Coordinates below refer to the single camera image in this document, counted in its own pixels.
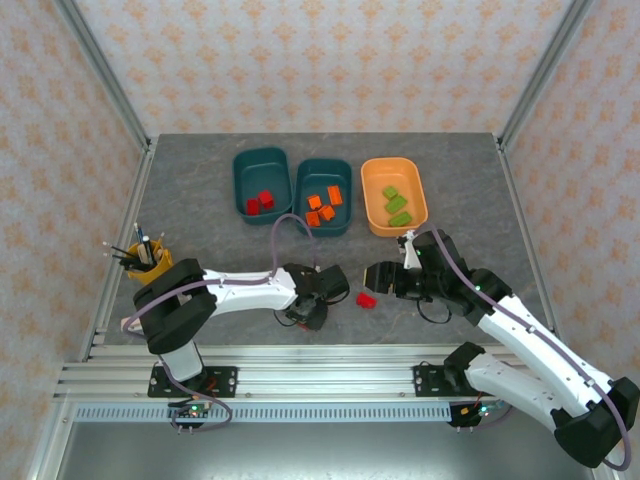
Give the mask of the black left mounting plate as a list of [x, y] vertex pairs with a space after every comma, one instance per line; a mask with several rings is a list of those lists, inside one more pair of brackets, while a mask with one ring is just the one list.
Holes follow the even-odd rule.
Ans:
[[[238, 382], [238, 369], [233, 366], [205, 366], [203, 371], [181, 382], [185, 388], [214, 398], [234, 398]], [[148, 383], [150, 398], [185, 398], [187, 393], [177, 387], [162, 366], [154, 366]]]

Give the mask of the black mounting plate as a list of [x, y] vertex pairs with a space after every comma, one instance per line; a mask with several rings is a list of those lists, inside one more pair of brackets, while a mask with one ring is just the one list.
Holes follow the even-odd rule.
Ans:
[[412, 367], [412, 381], [415, 396], [418, 398], [453, 402], [470, 401], [477, 397], [503, 399], [502, 396], [475, 389], [467, 378], [467, 371], [453, 366], [415, 365]]
[[[214, 398], [234, 398], [238, 382], [238, 369], [233, 366], [205, 366], [203, 371], [181, 382], [185, 388]], [[148, 383], [150, 398], [185, 398], [187, 393], [177, 387], [162, 366], [154, 366]]]

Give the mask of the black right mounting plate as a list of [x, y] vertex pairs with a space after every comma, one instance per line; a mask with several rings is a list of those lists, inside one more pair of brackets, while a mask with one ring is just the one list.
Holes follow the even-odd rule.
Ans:
[[467, 371], [453, 366], [415, 365], [412, 367], [412, 381], [415, 396], [418, 398], [453, 402], [470, 401], [477, 397], [503, 399], [502, 396], [475, 389], [467, 378]]

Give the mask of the orange plastic container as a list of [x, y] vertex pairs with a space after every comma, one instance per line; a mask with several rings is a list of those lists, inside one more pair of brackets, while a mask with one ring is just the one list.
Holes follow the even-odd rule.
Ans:
[[[367, 160], [360, 171], [365, 211], [371, 232], [380, 237], [397, 237], [415, 229], [428, 219], [428, 207], [417, 165], [404, 157], [380, 157]], [[385, 210], [388, 199], [383, 189], [393, 186], [406, 200], [407, 211], [413, 221], [403, 227], [390, 227], [389, 219], [397, 214]]]

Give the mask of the teal plastic container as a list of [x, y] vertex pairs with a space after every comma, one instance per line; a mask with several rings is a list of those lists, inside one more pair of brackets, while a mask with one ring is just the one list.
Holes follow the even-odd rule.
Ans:
[[340, 187], [344, 203], [332, 206], [336, 216], [330, 222], [311, 228], [315, 237], [338, 237], [349, 228], [352, 219], [352, 168], [341, 159], [307, 159], [297, 169], [295, 182], [295, 195], [293, 201], [293, 213], [301, 217], [305, 222], [305, 214], [311, 210], [307, 198], [311, 195], [319, 195], [323, 206], [331, 205], [328, 198], [327, 187], [338, 185]]
[[[293, 205], [293, 184], [286, 153], [277, 147], [246, 150], [236, 155], [232, 163], [232, 178], [236, 210], [249, 225], [268, 225]], [[257, 216], [246, 214], [246, 202], [257, 198], [263, 190], [269, 190], [275, 200], [272, 210], [264, 210]]]

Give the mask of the right circuit board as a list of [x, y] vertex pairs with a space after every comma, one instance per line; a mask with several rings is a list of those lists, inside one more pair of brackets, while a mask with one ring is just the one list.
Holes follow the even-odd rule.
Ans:
[[450, 420], [447, 424], [457, 431], [473, 431], [486, 424], [495, 412], [501, 412], [505, 407], [506, 404], [502, 400], [452, 402], [449, 404]]

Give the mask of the circuit board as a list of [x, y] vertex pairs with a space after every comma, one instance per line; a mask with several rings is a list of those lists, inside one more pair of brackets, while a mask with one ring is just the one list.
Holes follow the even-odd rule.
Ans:
[[204, 419], [212, 408], [210, 401], [182, 400], [167, 405], [168, 418], [172, 428], [178, 433], [193, 434], [204, 425]]
[[495, 412], [501, 412], [505, 407], [506, 404], [502, 400], [452, 402], [449, 404], [450, 420], [447, 424], [457, 431], [473, 431], [486, 424]]

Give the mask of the grey metal sheet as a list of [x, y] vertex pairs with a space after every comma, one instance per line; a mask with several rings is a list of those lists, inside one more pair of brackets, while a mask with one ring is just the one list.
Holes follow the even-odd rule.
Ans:
[[438, 423], [80, 423], [58, 480], [592, 480], [520, 414], [484, 431]]

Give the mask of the left circuit board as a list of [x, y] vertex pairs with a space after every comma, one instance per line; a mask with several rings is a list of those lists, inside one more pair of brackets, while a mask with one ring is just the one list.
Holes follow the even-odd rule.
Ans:
[[178, 433], [193, 434], [204, 425], [204, 419], [212, 408], [210, 401], [182, 400], [167, 405], [168, 418], [172, 428]]

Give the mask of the yellow pen cup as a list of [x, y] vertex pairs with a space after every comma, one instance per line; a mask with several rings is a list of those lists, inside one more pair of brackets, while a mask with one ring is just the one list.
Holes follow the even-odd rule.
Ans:
[[[148, 264], [144, 264], [140, 259], [134, 260], [134, 263], [132, 264], [125, 264], [124, 269], [127, 272], [129, 279], [137, 281], [141, 285], [148, 285], [173, 266], [171, 251], [165, 248], [164, 244], [162, 244], [160, 249], [157, 249], [158, 239], [151, 240], [156, 265], [150, 266]], [[137, 243], [131, 245], [128, 252], [138, 256], [136, 245]]]

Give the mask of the blue white pen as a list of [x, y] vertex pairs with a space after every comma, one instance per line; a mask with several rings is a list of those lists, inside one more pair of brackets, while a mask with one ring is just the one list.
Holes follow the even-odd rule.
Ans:
[[134, 223], [133, 227], [134, 227], [134, 233], [135, 233], [136, 239], [137, 239], [136, 251], [137, 251], [137, 254], [138, 254], [138, 258], [140, 259], [140, 261], [142, 263], [148, 264], [149, 263], [149, 257], [148, 257], [147, 248], [146, 248], [145, 242], [144, 242], [143, 231], [142, 231], [141, 227], [139, 226], [139, 224], [137, 222]]

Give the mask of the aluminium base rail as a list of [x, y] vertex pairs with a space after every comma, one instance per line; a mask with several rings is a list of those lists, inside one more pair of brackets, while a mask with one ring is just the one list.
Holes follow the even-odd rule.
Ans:
[[[414, 399], [413, 366], [440, 364], [452, 345], [202, 346], [205, 364], [235, 366], [237, 402], [382, 402]], [[58, 401], [129, 402], [147, 397], [156, 362], [142, 345], [96, 345], [62, 367]]]

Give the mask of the aluminium table side rail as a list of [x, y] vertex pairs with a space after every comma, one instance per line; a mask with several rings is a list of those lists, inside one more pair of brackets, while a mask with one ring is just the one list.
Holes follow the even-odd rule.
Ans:
[[493, 136], [493, 139], [495, 141], [496, 151], [500, 160], [501, 167], [503, 169], [503, 173], [504, 173], [509, 194], [511, 197], [511, 202], [515, 210], [515, 214], [518, 220], [523, 242], [527, 251], [528, 260], [529, 260], [532, 273], [535, 279], [536, 290], [538, 292], [538, 295], [541, 301], [545, 319], [551, 331], [556, 336], [558, 336], [560, 340], [563, 340], [564, 331], [563, 331], [562, 325], [558, 323], [555, 307], [553, 306], [551, 296], [547, 289], [545, 276], [541, 269], [540, 262], [537, 257], [535, 245], [527, 225], [525, 212], [517, 191], [517, 186], [514, 180], [513, 172], [509, 165], [505, 147], [503, 146], [500, 139], [496, 135]]
[[[152, 139], [149, 145], [142, 148], [116, 237], [117, 246], [123, 246], [126, 241], [131, 239], [133, 224], [138, 217], [156, 145], [157, 138]], [[79, 354], [75, 358], [75, 361], [81, 365], [88, 361], [96, 335], [108, 325], [120, 279], [121, 268], [114, 260], [109, 260], [95, 308], [85, 330]], [[70, 400], [67, 397], [64, 397], [61, 402], [56, 398], [52, 400], [49, 415], [26, 480], [57, 480], [71, 437], [78, 406], [78, 401]]]

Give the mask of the aluminium frame post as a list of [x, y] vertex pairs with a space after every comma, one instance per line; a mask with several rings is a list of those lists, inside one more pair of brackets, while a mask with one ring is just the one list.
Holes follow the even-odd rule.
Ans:
[[533, 110], [552, 73], [573, 40], [594, 0], [571, 0], [558, 28], [551, 37], [536, 65], [523, 93], [520, 95], [506, 125], [496, 137], [497, 145], [505, 152]]
[[120, 118], [127, 127], [127, 130], [135, 142], [144, 151], [148, 151], [151, 145], [151, 138], [143, 127], [141, 120], [135, 112], [133, 105], [76, 0], [53, 0], [53, 3], [67, 22], [80, 48], [113, 102]]

